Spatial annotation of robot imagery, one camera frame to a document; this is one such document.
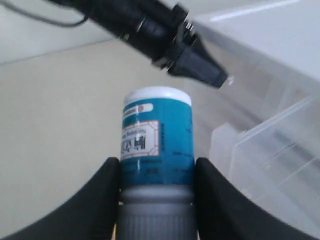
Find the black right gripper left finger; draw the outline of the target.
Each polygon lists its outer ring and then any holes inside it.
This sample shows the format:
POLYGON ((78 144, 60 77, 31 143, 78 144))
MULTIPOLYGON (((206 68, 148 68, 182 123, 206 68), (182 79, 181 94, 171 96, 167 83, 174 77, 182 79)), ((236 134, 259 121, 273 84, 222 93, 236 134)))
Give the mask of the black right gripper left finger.
POLYGON ((120 162, 109 157, 63 205, 7 240, 110 240, 117 218, 120 162))

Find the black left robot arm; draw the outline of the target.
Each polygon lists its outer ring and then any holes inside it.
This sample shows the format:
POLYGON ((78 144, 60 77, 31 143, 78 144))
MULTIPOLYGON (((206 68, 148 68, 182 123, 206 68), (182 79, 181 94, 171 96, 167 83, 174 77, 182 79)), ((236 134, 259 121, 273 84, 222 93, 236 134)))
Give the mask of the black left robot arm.
POLYGON ((159 0, 56 0, 88 17, 151 59, 173 77, 191 78, 219 89, 228 78, 207 52, 180 4, 159 0))

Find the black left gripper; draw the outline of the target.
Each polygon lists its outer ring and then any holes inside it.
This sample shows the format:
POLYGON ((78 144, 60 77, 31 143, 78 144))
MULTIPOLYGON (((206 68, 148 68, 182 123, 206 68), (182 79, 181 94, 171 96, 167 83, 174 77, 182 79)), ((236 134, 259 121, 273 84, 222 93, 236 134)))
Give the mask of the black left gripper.
POLYGON ((212 54, 200 37, 197 49, 190 46, 195 37, 187 20, 188 10, 180 4, 136 3, 141 13, 135 27, 134 49, 159 69, 174 77, 194 79, 221 88, 228 77, 226 68, 212 54))

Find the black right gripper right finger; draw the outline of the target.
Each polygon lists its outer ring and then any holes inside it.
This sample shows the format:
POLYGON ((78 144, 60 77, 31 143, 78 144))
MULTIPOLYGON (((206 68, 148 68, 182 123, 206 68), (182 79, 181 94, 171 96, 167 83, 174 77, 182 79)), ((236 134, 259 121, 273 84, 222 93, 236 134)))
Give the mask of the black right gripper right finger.
POLYGON ((194 169, 196 221, 202 240, 312 240, 246 198, 204 157, 194 169))

